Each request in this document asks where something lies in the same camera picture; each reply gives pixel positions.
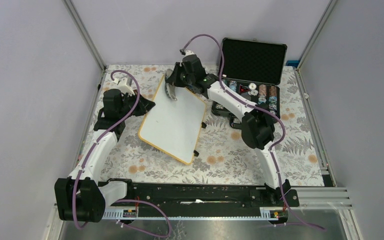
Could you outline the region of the yellow framed whiteboard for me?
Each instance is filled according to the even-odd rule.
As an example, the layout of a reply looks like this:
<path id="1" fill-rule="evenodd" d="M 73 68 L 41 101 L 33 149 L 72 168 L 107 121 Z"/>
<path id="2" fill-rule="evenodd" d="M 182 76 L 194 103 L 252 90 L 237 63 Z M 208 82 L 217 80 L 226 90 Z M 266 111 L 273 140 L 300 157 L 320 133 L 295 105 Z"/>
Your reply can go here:
<path id="1" fill-rule="evenodd" d="M 177 100 L 165 93 L 162 76 L 152 101 L 155 106 L 144 116 L 138 130 L 143 142 L 177 161 L 190 165 L 195 158 L 206 103 L 186 88 L 176 90 Z"/>

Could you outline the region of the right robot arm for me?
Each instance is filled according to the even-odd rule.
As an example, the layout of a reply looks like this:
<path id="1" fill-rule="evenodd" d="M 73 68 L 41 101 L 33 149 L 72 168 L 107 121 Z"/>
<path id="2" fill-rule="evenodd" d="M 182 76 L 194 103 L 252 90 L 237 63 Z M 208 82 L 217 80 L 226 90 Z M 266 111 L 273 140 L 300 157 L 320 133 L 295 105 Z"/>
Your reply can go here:
<path id="1" fill-rule="evenodd" d="M 287 194 L 281 188 L 283 181 L 276 160 L 274 142 L 274 115 L 264 104 L 256 104 L 230 89 L 219 76 L 207 73 L 201 60 L 195 55 L 185 56 L 176 62 L 173 69 L 164 75 L 164 90 L 169 99 L 176 101 L 176 91 L 187 88 L 194 93 L 221 104 L 241 122 L 241 138 L 253 149 L 260 160 L 265 178 L 267 201 L 273 206 L 281 205 Z"/>

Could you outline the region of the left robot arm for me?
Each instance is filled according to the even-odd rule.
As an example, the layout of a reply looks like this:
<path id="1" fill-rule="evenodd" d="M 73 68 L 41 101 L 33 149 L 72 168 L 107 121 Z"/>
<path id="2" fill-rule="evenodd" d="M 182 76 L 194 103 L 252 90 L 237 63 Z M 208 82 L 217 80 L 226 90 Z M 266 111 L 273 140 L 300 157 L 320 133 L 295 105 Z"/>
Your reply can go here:
<path id="1" fill-rule="evenodd" d="M 116 201 L 128 206 L 135 200 L 135 192 L 127 182 L 108 180 L 99 186 L 99 179 L 126 127 L 126 119 L 147 114 L 156 103 L 137 91 L 129 95 L 119 89 L 105 91 L 102 102 L 85 155 L 68 177 L 58 178 L 54 184 L 58 215 L 63 221 L 98 223 L 105 209 Z"/>

